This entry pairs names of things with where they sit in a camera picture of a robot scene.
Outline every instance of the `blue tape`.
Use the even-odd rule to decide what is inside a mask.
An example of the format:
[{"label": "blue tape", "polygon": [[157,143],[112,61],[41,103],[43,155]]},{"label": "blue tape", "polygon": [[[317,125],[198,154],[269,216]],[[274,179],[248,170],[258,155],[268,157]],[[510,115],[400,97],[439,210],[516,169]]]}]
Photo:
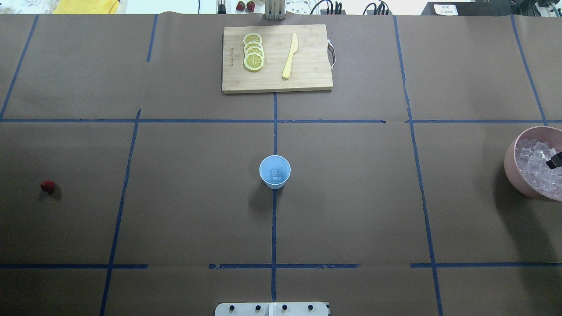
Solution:
[{"label": "blue tape", "polygon": [[[108,264],[0,264],[0,269],[108,269]],[[113,269],[148,269],[148,264],[115,264]]]},{"label": "blue tape", "polygon": [[4,119],[6,123],[135,123],[131,119]]},{"label": "blue tape", "polygon": [[383,120],[278,120],[279,123],[386,123]]},{"label": "blue tape", "polygon": [[544,123],[542,120],[408,120],[404,123],[476,123],[476,124],[539,124]]},{"label": "blue tape", "polygon": [[[400,35],[398,33],[398,20],[396,19],[396,16],[392,16],[392,18],[394,19],[394,30],[396,33],[396,46],[398,48],[398,59],[400,61],[400,71],[402,73],[402,86],[404,88],[404,97],[406,99],[406,106],[407,106],[407,111],[408,111],[408,121],[410,123],[410,134],[412,137],[412,146],[414,147],[414,158],[415,158],[415,162],[416,162],[416,171],[418,172],[418,184],[420,187],[420,192],[421,192],[421,202],[423,204],[423,212],[424,212],[424,219],[425,219],[425,234],[427,236],[427,243],[428,243],[428,247],[429,247],[429,257],[431,259],[431,263],[434,264],[435,263],[435,255],[433,252],[433,241],[432,241],[432,237],[431,237],[431,228],[429,226],[429,215],[427,212],[427,203],[425,201],[425,191],[424,191],[424,187],[423,187],[423,178],[422,178],[422,170],[420,167],[420,162],[419,162],[419,155],[418,155],[418,145],[416,144],[416,138],[415,138],[415,130],[414,130],[414,123],[413,123],[413,117],[412,117],[412,109],[410,107],[410,98],[408,97],[408,91],[406,90],[406,71],[404,69],[404,58],[402,56],[402,47],[400,45]],[[443,307],[441,304],[441,292],[439,290],[439,281],[437,279],[437,270],[433,269],[433,285],[435,288],[435,297],[437,300],[437,311],[439,313],[439,316],[443,316]]]},{"label": "blue tape", "polygon": [[277,92],[273,93],[273,155],[277,155]]},{"label": "blue tape", "polygon": [[110,281],[111,281],[111,269],[108,269],[106,274],[106,283],[105,286],[103,287],[102,306],[99,309],[99,316],[103,316],[105,314],[105,306],[107,303],[107,293],[109,292]]},{"label": "blue tape", "polygon": [[277,271],[275,270],[275,267],[271,267],[271,301],[275,302],[277,301],[277,286],[276,286],[276,282],[277,282]]},{"label": "blue tape", "polygon": [[519,53],[521,54],[521,59],[523,60],[523,66],[525,66],[527,77],[529,78],[529,82],[531,83],[531,89],[533,89],[534,99],[535,101],[537,101],[538,110],[541,113],[542,122],[544,123],[545,126],[548,126],[545,112],[542,109],[541,100],[538,98],[537,88],[534,86],[533,76],[531,76],[529,65],[527,65],[527,59],[525,58],[525,53],[523,52],[523,46],[521,46],[521,40],[519,39],[519,32],[517,31],[517,25],[515,23],[514,15],[511,15],[511,26],[513,26],[513,33],[515,34],[515,40],[517,41],[517,46],[519,47]]},{"label": "blue tape", "polygon": [[39,15],[35,15],[35,20],[33,20],[33,25],[31,26],[31,30],[29,30],[28,39],[25,42],[24,50],[21,52],[20,61],[17,63],[16,71],[13,73],[12,82],[10,83],[10,87],[8,88],[8,93],[6,93],[6,98],[4,99],[4,104],[2,105],[2,109],[0,110],[0,121],[4,118],[4,113],[6,112],[6,107],[8,106],[8,102],[10,101],[10,96],[12,95],[13,86],[16,84],[17,75],[20,73],[21,64],[24,62],[25,53],[28,51],[29,42],[31,42],[31,37],[35,32],[35,27],[37,26],[37,20],[39,20]]},{"label": "blue tape", "polygon": [[150,45],[148,46],[148,55],[146,56],[146,62],[150,62],[152,57],[152,45],[154,44],[154,35],[156,34],[156,22],[158,22],[158,14],[154,15],[154,22],[152,23],[152,35],[150,36]]},{"label": "blue tape", "polygon": [[411,268],[526,268],[562,267],[562,263],[548,262],[475,262],[475,263],[412,263]]},{"label": "blue tape", "polygon": [[209,269],[271,269],[271,264],[210,264]]},{"label": "blue tape", "polygon": [[271,217],[271,301],[275,302],[276,298],[276,268],[277,268],[277,190],[273,191]]},{"label": "blue tape", "polygon": [[107,264],[0,264],[0,269],[107,269]]},{"label": "blue tape", "polygon": [[277,264],[278,269],[356,269],[359,263]]},{"label": "blue tape", "polygon": [[113,235],[113,243],[111,245],[111,254],[109,257],[109,268],[107,269],[105,288],[103,289],[102,306],[99,310],[99,315],[103,316],[105,313],[105,306],[107,302],[107,293],[109,291],[109,285],[111,281],[111,270],[113,262],[115,259],[115,250],[117,249],[117,238],[119,237],[119,228],[121,227],[121,217],[123,216],[123,207],[125,205],[125,193],[127,192],[127,185],[129,183],[129,173],[131,170],[131,161],[133,159],[133,151],[135,149],[135,142],[137,141],[137,131],[139,127],[139,118],[141,115],[141,110],[137,112],[137,118],[135,119],[135,127],[133,129],[133,137],[131,139],[131,147],[129,149],[129,158],[127,160],[127,169],[125,171],[125,179],[123,180],[123,190],[121,191],[121,201],[119,202],[119,212],[117,213],[117,221],[115,223],[115,232]]},{"label": "blue tape", "polygon": [[273,120],[142,119],[140,123],[273,123]]}]

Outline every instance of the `cutting board handle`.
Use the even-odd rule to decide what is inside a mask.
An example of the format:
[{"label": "cutting board handle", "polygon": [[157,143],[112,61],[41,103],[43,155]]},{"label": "cutting board handle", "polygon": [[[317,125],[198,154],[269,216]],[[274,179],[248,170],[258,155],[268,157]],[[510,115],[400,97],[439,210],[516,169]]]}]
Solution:
[{"label": "cutting board handle", "polygon": [[336,49],[334,48],[334,45],[332,45],[332,43],[330,42],[330,39],[328,39],[328,49],[332,53],[332,60],[333,60],[333,62],[330,64],[330,68],[334,70],[334,65],[336,64]]}]

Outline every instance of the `white label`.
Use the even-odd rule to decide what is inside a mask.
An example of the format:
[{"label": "white label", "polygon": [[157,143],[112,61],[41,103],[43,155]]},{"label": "white label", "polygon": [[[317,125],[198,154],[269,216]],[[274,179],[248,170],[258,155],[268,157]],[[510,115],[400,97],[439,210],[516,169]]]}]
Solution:
[{"label": "white label", "polygon": [[438,15],[459,15],[454,4],[434,4],[433,7]]}]

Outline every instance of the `blue cup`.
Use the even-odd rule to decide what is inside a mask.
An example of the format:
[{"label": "blue cup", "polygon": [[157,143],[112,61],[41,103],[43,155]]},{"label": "blue cup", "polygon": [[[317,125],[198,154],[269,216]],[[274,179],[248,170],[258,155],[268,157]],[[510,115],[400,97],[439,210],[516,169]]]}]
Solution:
[{"label": "blue cup", "polygon": [[260,163],[260,176],[270,189],[281,189],[291,175],[291,165],[287,159],[273,155]]}]

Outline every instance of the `pink bowl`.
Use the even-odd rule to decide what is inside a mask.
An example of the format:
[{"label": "pink bowl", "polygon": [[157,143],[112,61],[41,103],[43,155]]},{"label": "pink bowl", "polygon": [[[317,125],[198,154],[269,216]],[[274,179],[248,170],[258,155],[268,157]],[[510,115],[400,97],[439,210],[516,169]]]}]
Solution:
[{"label": "pink bowl", "polygon": [[530,198],[536,198],[539,200],[548,200],[548,201],[562,201],[562,199],[557,200],[554,198],[549,198],[544,196],[541,192],[535,190],[519,171],[517,167],[517,162],[515,161],[515,145],[521,138],[526,139],[533,139],[536,138],[540,142],[548,142],[550,146],[554,146],[555,148],[561,149],[562,148],[562,130],[554,127],[548,126],[537,126],[531,127],[521,133],[514,141],[511,143],[511,146],[507,149],[504,158],[504,169],[509,182],[513,184],[513,186],[524,195]]}]

